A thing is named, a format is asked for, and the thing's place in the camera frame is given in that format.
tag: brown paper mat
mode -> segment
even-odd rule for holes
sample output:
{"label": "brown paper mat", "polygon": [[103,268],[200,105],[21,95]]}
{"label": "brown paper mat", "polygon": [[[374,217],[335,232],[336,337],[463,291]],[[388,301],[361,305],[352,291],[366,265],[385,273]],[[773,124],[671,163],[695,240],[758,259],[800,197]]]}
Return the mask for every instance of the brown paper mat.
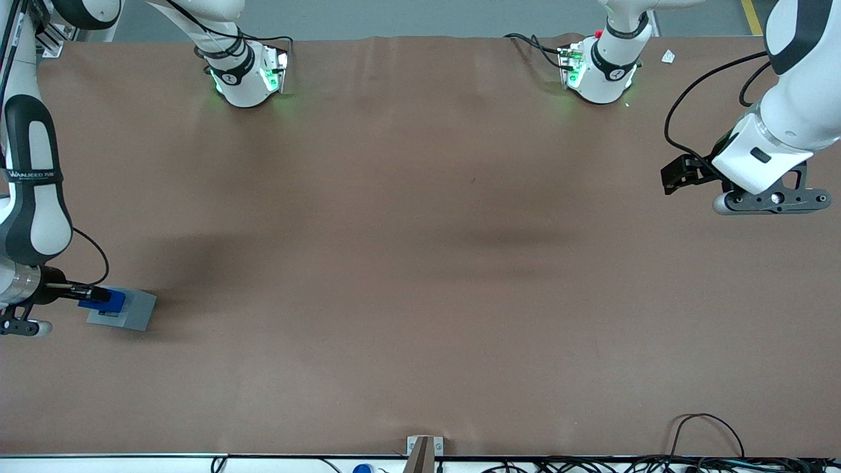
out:
{"label": "brown paper mat", "polygon": [[[837,454],[841,205],[725,218],[715,184],[659,182],[674,98],[761,40],[652,40],[603,107],[519,46],[301,43],[288,95],[248,110],[181,44],[46,61],[74,223],[110,284],[161,304],[146,333],[60,302],[35,314],[49,338],[4,338],[3,452],[388,453],[434,433],[451,454],[647,454],[704,411],[751,455]],[[705,83],[675,137],[712,146],[760,64]],[[839,195],[840,151],[812,164]],[[54,264],[101,270],[81,240]],[[698,422],[679,453],[733,454],[725,438]]]}

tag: wire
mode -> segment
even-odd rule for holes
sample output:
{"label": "wire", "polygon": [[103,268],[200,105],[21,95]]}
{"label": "wire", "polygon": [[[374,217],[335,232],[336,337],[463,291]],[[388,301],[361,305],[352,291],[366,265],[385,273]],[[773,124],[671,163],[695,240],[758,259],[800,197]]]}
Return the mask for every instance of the wire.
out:
{"label": "wire", "polygon": [[771,65],[771,61],[768,61],[765,64],[763,64],[762,66],[760,66],[759,69],[757,69],[756,72],[754,72],[754,74],[751,77],[749,77],[748,81],[745,82],[744,85],[742,86],[742,90],[738,93],[738,102],[743,107],[750,107],[751,105],[754,104],[754,102],[748,102],[747,100],[745,100],[744,99],[744,94],[748,93],[748,89],[750,88],[750,84],[754,83],[756,78],[759,77],[759,75],[762,74],[762,72],[765,69],[768,69],[768,67],[770,65]]}
{"label": "wire", "polygon": [[214,457],[213,461],[210,462],[210,473],[221,473],[222,469],[225,468],[226,463],[228,463],[228,457],[226,457],[226,456]]}
{"label": "wire", "polygon": [[523,40],[529,46],[531,46],[532,48],[536,48],[537,50],[539,50],[540,53],[543,54],[543,57],[545,57],[546,60],[549,62],[549,64],[552,64],[553,66],[557,67],[558,69],[562,69],[564,71],[572,71],[573,70],[573,68],[571,66],[564,66],[564,65],[562,65],[558,62],[553,61],[552,58],[549,57],[548,53],[551,52],[553,54],[558,54],[558,49],[548,48],[548,47],[540,44],[540,40],[537,38],[536,35],[532,35],[531,38],[526,38],[526,36],[521,35],[519,33],[509,33],[509,34],[503,36],[503,38],[512,38],[513,40]]}
{"label": "wire", "polygon": [[543,49],[546,52],[551,52],[551,53],[557,53],[558,52],[558,50],[554,50],[552,48],[547,48],[544,45],[540,45],[539,42],[534,43],[532,40],[527,38],[525,35],[521,35],[519,33],[509,33],[509,34],[503,36],[503,38],[513,38],[513,39],[516,39],[516,40],[525,41],[532,48],[540,48],[540,49]]}
{"label": "wire", "polygon": [[8,48],[8,40],[12,37],[12,28],[14,27],[14,22],[18,20],[18,8],[20,7],[20,0],[14,0],[12,3],[12,8],[8,12],[8,18],[6,18],[6,28],[3,31],[3,42],[0,43],[0,51],[2,52],[2,56],[0,56],[0,64],[5,62],[6,59],[6,48]]}
{"label": "wire", "polygon": [[780,470],[779,468],[765,468],[763,466],[754,465],[752,463],[748,463],[747,461],[739,461],[739,460],[730,460],[730,459],[721,459],[724,463],[729,463],[731,465],[736,465],[739,468],[746,468],[748,470],[756,470],[756,471],[773,471],[774,473],[780,473],[781,471],[788,470],[788,466],[786,466],[786,470]]}
{"label": "wire", "polygon": [[509,465],[507,461],[502,463],[502,466],[495,466],[493,468],[488,468],[487,470],[483,471],[482,473],[499,473],[501,469],[505,468],[505,472],[514,471],[515,473],[528,473],[528,471],[523,470],[517,465]]}
{"label": "wire", "polygon": [[102,277],[97,279],[96,281],[92,282],[91,284],[85,284],[85,285],[86,286],[95,286],[97,284],[102,283],[105,279],[108,278],[108,275],[111,273],[111,263],[108,261],[108,255],[105,254],[105,250],[103,250],[103,248],[99,246],[99,243],[96,243],[96,241],[93,238],[89,237],[87,235],[87,233],[79,230],[75,226],[73,227],[73,231],[78,233],[85,240],[88,240],[93,245],[93,247],[97,249],[99,254],[103,257],[103,263],[105,263],[105,272],[102,275]]}
{"label": "wire", "polygon": [[742,439],[738,436],[738,433],[736,433],[736,430],[733,429],[732,427],[730,427],[730,424],[724,422],[720,417],[713,416],[712,414],[706,414],[704,412],[698,413],[698,414],[690,414],[690,415],[686,416],[682,421],[680,421],[680,423],[678,424],[677,431],[674,432],[674,441],[672,442],[672,449],[669,452],[669,456],[666,458],[666,461],[665,461],[665,467],[664,467],[665,473],[669,473],[671,471],[669,466],[671,465],[672,461],[674,460],[674,452],[678,449],[678,441],[680,440],[680,430],[683,429],[683,426],[687,422],[689,422],[690,420],[692,420],[696,417],[708,417],[710,419],[714,419],[714,420],[718,421],[721,425],[726,427],[727,430],[729,430],[730,433],[733,434],[733,437],[736,439],[736,442],[738,442],[739,458],[744,458],[744,444],[742,444]]}
{"label": "wire", "polygon": [[672,123],[672,116],[674,115],[674,112],[675,112],[675,110],[677,110],[678,106],[680,106],[680,104],[683,102],[684,98],[686,98],[686,96],[689,95],[689,92],[691,92],[693,88],[697,87],[698,84],[700,84],[701,82],[704,82],[710,76],[718,74],[719,72],[724,71],[726,69],[729,69],[730,67],[738,66],[739,64],[742,64],[743,62],[752,61],[754,59],[764,57],[764,56],[767,56],[767,55],[768,55],[768,52],[766,52],[766,51],[753,53],[751,55],[741,57],[741,58],[739,58],[735,61],[730,61],[723,66],[716,67],[715,69],[705,73],[703,76],[698,77],[692,84],[690,84],[689,87],[686,88],[686,90],[684,90],[680,94],[680,96],[677,98],[677,100],[674,101],[674,104],[672,104],[672,108],[669,109],[669,113],[666,114],[666,121],[663,125],[663,135],[665,136],[666,141],[671,146],[674,146],[675,148],[677,148],[677,149],[679,149],[683,152],[691,154],[698,161],[700,161],[704,165],[704,167],[706,167],[716,177],[722,178],[722,175],[718,172],[718,170],[715,169],[710,163],[708,163],[706,161],[706,159],[702,158],[701,155],[698,154],[695,150],[693,150],[692,148],[690,148],[686,145],[682,145],[679,142],[672,139],[672,137],[670,135],[670,127],[671,127],[671,123]]}
{"label": "wire", "polygon": [[[21,14],[26,12],[26,8],[29,6],[29,0],[15,0],[12,10],[8,14],[8,19],[6,20],[6,29],[3,32],[3,42],[0,44],[0,49],[3,51],[3,57],[6,55],[6,47],[8,46],[8,40],[12,37],[12,28],[18,22],[19,17]],[[18,43],[20,40],[20,28],[15,29],[14,31],[14,38],[15,40],[12,42],[12,48],[8,52],[8,62],[4,62],[3,68],[3,79],[0,80],[0,108],[3,109],[5,113],[5,107],[3,106],[6,99],[6,86],[8,84],[8,76],[12,72],[12,67],[14,66],[14,56],[18,53]]]}
{"label": "wire", "polygon": [[234,39],[234,40],[254,40],[254,41],[287,40],[287,41],[289,41],[289,46],[290,47],[294,43],[294,40],[291,37],[285,36],[285,35],[272,36],[272,37],[267,37],[267,38],[258,38],[256,36],[247,35],[247,34],[241,33],[241,32],[238,35],[228,35],[227,33],[221,33],[219,31],[211,29],[208,26],[205,26],[204,24],[202,24],[202,22],[198,21],[198,19],[196,17],[194,17],[189,11],[187,11],[181,5],[175,3],[173,0],[167,0],[167,3],[169,3],[173,8],[175,8],[180,14],[187,17],[188,20],[195,23],[205,33],[213,33],[214,35],[219,35],[219,36],[223,36],[225,38],[231,38],[231,39]]}
{"label": "wire", "polygon": [[332,468],[332,469],[333,469],[333,471],[335,471],[336,473],[342,473],[342,472],[341,472],[341,470],[339,470],[339,467],[338,467],[338,466],[336,466],[336,465],[333,465],[333,464],[332,464],[332,463],[331,463],[328,459],[319,458],[319,460],[321,460],[321,461],[325,462],[326,464],[328,464],[328,465],[330,466],[330,468]]}
{"label": "wire", "polygon": [[552,466],[552,464],[550,463],[544,463],[540,461],[535,461],[532,463],[537,467],[537,473],[558,473],[557,468],[555,468],[555,470],[552,471],[552,468],[554,468],[554,466]]}

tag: gray floor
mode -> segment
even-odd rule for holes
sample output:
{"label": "gray floor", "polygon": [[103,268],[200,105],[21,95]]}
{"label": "gray floor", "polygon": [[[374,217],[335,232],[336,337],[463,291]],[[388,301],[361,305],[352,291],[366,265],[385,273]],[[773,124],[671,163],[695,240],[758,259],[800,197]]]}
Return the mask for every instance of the gray floor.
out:
{"label": "gray floor", "polygon": [[[706,0],[692,9],[658,12],[658,18],[664,36],[750,34],[739,0]],[[296,40],[495,37],[511,32],[550,37],[573,31],[591,34],[604,26],[605,13],[595,0],[247,0],[238,24],[251,35],[290,35]],[[149,5],[129,0],[114,40],[188,39]]]}

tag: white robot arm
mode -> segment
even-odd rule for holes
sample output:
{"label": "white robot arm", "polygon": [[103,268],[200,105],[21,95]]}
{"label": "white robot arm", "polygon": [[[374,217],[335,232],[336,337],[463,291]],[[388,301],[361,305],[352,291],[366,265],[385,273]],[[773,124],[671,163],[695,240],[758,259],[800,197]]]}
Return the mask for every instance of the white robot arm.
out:
{"label": "white robot arm", "polygon": [[648,10],[694,7],[704,0],[598,0],[607,10],[601,36],[570,46],[561,57],[563,85],[594,104],[616,101],[631,86],[637,60],[651,38]]}
{"label": "white robot arm", "polygon": [[[195,43],[216,89],[236,107],[253,107],[283,85],[286,51],[247,39],[234,20],[244,0],[150,0]],[[53,0],[56,11],[83,29],[106,29],[122,0]],[[0,196],[0,335],[41,336],[49,324],[29,320],[33,304],[59,297],[108,302],[109,292],[68,281],[45,266],[70,244],[73,226],[62,194],[56,130],[35,76],[35,30],[45,21],[43,0],[0,0],[7,25],[0,68],[0,136],[9,194]],[[24,308],[17,317],[16,309]]]}
{"label": "white robot arm", "polygon": [[[713,209],[722,215],[829,207],[828,192],[806,187],[805,161],[841,138],[841,0],[780,0],[765,28],[765,46],[777,84],[702,158],[706,162],[698,166],[697,157],[684,155],[665,167],[666,194],[719,179],[725,193]],[[789,171],[796,174],[793,189],[781,180]]]}

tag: blue block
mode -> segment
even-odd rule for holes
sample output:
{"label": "blue block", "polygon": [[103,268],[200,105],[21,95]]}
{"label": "blue block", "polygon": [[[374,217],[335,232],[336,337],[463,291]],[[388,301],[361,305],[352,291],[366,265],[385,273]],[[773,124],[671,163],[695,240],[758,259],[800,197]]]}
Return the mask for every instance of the blue block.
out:
{"label": "blue block", "polygon": [[93,309],[87,315],[87,323],[107,325],[109,327],[129,328],[145,332],[155,308],[157,296],[142,290],[102,286],[113,293],[123,294],[125,301],[118,312],[102,312]]}
{"label": "blue block", "polygon": [[123,310],[125,303],[125,293],[116,290],[106,289],[111,294],[111,300],[108,302],[96,302],[95,300],[80,300],[79,307],[85,309],[92,309],[100,312],[114,312],[118,313]]}

